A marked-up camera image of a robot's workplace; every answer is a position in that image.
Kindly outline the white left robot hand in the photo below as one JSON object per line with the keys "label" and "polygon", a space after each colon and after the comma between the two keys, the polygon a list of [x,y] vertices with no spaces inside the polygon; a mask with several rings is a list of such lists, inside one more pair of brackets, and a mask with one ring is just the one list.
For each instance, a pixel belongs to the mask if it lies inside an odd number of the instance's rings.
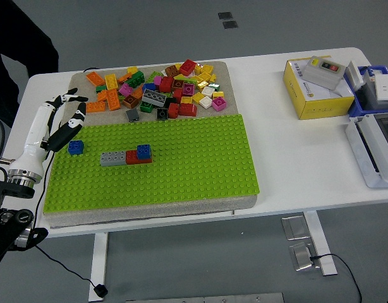
{"label": "white left robot hand", "polygon": [[[43,162],[49,151],[58,152],[70,142],[82,129],[85,120],[87,97],[76,95],[73,88],[54,100],[44,102],[36,113],[25,141],[23,153],[8,168],[8,179],[11,182],[25,179],[40,182],[44,175]],[[51,134],[54,116],[66,102],[77,101],[78,107],[71,119]]]}

